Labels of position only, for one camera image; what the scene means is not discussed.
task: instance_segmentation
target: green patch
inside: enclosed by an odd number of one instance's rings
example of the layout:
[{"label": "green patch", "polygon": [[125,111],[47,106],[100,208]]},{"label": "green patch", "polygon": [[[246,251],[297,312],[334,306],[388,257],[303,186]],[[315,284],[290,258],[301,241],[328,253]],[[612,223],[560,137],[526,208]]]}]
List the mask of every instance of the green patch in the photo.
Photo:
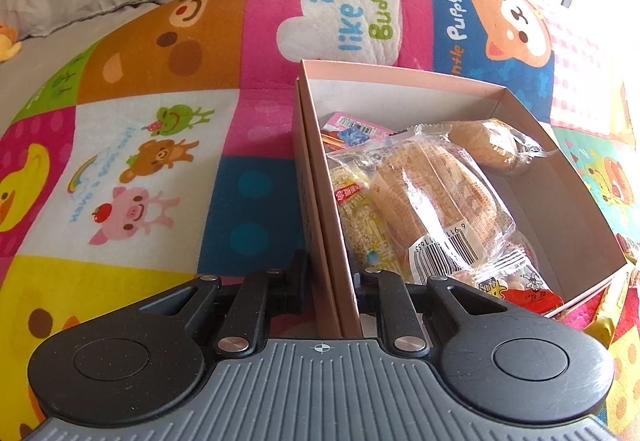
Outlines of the green patch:
[{"label": "green patch", "polygon": [[73,58],[60,71],[54,74],[18,112],[12,123],[36,116],[36,114],[74,106],[78,99],[78,87],[80,86],[82,70],[97,45],[98,42]]}]

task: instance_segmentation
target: metal screw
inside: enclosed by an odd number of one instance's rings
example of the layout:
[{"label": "metal screw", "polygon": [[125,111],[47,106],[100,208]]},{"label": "metal screw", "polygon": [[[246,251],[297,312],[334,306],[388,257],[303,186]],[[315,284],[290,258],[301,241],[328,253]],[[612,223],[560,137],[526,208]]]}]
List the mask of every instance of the metal screw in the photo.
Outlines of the metal screw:
[{"label": "metal screw", "polygon": [[396,349],[406,353],[417,353],[427,346],[424,340],[417,336],[401,336],[400,338],[396,338],[394,345]]},{"label": "metal screw", "polygon": [[239,336],[228,336],[218,342],[218,348],[227,353],[241,353],[249,348],[249,342]]}]

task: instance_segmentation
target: pink package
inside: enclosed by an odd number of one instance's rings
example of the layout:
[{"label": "pink package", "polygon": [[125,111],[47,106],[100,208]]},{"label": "pink package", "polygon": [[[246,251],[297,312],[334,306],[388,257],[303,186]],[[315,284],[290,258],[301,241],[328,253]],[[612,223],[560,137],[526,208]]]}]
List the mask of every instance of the pink package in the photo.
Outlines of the pink package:
[{"label": "pink package", "polygon": [[320,133],[324,149],[329,152],[360,145],[369,139],[387,137],[394,134],[394,131],[344,112],[334,112]]}]

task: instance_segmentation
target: crosshair symbol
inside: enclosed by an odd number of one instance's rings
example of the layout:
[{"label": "crosshair symbol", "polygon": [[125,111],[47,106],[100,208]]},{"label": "crosshair symbol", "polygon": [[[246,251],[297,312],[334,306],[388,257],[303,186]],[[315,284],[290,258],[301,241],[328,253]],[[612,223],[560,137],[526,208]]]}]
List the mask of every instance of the crosshair symbol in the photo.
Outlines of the crosshair symbol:
[{"label": "crosshair symbol", "polygon": [[314,351],[323,354],[326,353],[329,349],[334,349],[335,347],[330,347],[327,344],[318,344],[311,347]]}]

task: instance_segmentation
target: cartoon rainbow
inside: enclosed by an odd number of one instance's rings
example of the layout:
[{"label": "cartoon rainbow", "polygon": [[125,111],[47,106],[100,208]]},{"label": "cartoon rainbow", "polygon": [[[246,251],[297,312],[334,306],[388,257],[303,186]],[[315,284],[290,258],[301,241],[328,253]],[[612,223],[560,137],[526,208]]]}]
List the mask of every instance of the cartoon rainbow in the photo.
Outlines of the cartoon rainbow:
[{"label": "cartoon rainbow", "polygon": [[76,188],[78,188],[78,185],[82,182],[82,180],[80,179],[82,174],[95,162],[96,158],[97,158],[97,155],[93,156],[89,161],[87,161],[81,167],[79,167],[79,169],[76,171],[73,177],[71,177],[69,184],[66,186],[67,192],[72,194],[73,192],[76,191]]}]

